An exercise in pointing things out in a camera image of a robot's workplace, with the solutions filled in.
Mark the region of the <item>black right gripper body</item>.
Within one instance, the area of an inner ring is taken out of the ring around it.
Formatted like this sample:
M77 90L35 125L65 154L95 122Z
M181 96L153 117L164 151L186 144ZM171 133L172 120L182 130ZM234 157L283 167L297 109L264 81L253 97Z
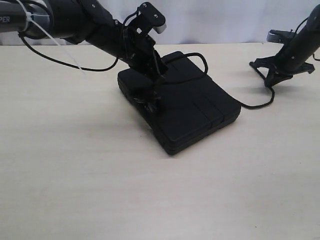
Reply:
M283 73L292 73L297 70L310 57L309 41L309 37L288 39L272 58L271 64L273 68Z

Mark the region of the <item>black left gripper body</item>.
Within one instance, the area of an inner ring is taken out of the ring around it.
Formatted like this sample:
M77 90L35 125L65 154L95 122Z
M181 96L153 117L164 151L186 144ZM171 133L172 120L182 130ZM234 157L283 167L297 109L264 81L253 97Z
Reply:
M112 49L114 56L131 68L143 73L159 73L159 56L155 50L155 40L149 35L141 36L134 29L122 24L114 25Z

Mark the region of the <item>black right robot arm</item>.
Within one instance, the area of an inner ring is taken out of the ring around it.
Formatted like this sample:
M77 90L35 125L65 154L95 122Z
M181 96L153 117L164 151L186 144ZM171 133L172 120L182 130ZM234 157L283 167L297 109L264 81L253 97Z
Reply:
M271 29L267 41L283 46L276 55L257 58L249 63L262 77L267 88L298 74L312 74L315 67L307 63L307 59L320 48L320 6L312 10L301 31Z

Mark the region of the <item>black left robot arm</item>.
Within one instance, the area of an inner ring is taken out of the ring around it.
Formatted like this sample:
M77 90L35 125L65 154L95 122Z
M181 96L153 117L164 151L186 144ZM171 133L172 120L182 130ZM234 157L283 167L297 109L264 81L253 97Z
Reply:
M97 0L2 0L1 33L17 32L19 38L57 39L77 45L87 42L128 66L157 80L168 67L154 46L151 30L161 34L166 18L143 2L123 22L113 18Z

